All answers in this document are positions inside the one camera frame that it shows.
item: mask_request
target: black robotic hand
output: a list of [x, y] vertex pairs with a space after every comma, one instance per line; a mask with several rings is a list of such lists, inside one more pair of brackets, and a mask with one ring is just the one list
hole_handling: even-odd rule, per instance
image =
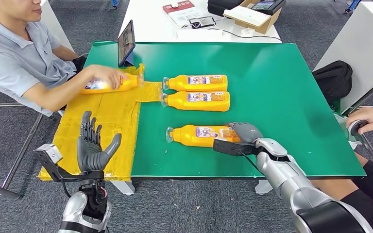
[[252, 144], [257, 138], [263, 137], [262, 133], [250, 123], [231, 122], [228, 126], [235, 131], [242, 143]]
[[117, 133], [111, 144], [102, 151], [101, 128], [98, 125], [95, 131], [96, 118], [91, 118], [91, 111], [86, 111], [82, 117], [81, 134], [78, 138], [78, 166], [81, 172], [103, 171], [111, 157], [115, 154], [121, 144], [121, 134]]

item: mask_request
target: backpack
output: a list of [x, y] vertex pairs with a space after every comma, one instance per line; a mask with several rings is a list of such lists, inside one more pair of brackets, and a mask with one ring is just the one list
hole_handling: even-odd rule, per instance
[[343, 61], [336, 61], [312, 72], [327, 102], [341, 99], [352, 89], [351, 66]]

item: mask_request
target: floor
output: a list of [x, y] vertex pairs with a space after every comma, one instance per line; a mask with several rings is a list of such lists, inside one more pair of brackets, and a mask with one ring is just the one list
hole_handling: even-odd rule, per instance
[[[72, 46], [85, 53], [94, 40], [115, 40], [128, 0], [117, 10], [107, 0], [51, 0]], [[297, 43], [312, 69], [341, 30], [348, 16], [343, 0], [287, 0], [276, 22], [284, 42]], [[10, 99], [0, 94], [0, 102]], [[373, 104], [373, 97], [368, 101]], [[0, 109], [0, 184], [28, 135], [37, 113], [26, 107]], [[36, 178], [39, 164], [31, 149], [50, 143], [56, 120], [44, 118], [32, 140], [11, 190], [24, 198], [0, 197], [0, 233], [54, 233], [67, 201], [62, 186]], [[373, 144], [373, 132], [368, 133]], [[358, 152], [366, 154], [362, 146]], [[291, 218], [274, 193], [258, 196], [257, 181], [141, 181], [130, 197], [110, 183], [112, 233], [288, 233]], [[69, 184], [72, 192], [77, 184]]]

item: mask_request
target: yellow bottle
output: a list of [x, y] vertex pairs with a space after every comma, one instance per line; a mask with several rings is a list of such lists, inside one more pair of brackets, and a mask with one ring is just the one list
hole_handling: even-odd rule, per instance
[[180, 142], [185, 146], [212, 147], [214, 139], [229, 142], [240, 142], [238, 135], [228, 126], [194, 126], [186, 125], [182, 128], [167, 128], [167, 142]]
[[164, 77], [162, 88], [164, 90], [172, 89], [176, 91], [226, 91], [228, 88], [228, 78], [223, 74], [181, 74], [171, 79]]
[[128, 74], [128, 79], [123, 79], [122, 84], [117, 90], [113, 90], [109, 87], [108, 83], [101, 79], [93, 79], [88, 82], [85, 88], [81, 91], [81, 94], [98, 94], [107, 93], [112, 91], [128, 91], [134, 87], [139, 86], [143, 82], [143, 75]]
[[181, 110], [201, 110], [226, 112], [231, 104], [227, 91], [186, 92], [180, 91], [172, 95], [162, 95], [162, 106], [171, 106]]

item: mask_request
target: man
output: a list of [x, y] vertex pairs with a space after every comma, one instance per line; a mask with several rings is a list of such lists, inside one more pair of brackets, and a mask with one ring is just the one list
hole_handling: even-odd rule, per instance
[[[347, 127], [356, 120], [367, 120], [368, 124], [358, 130], [360, 134], [373, 130], [373, 108], [362, 108], [351, 114]], [[352, 180], [312, 180], [311, 182], [331, 197], [357, 209], [373, 228], [373, 162], [356, 154], [367, 176]]]
[[92, 79], [117, 89], [125, 74], [91, 65], [62, 46], [41, 22], [40, 0], [0, 0], [0, 91], [47, 116]]

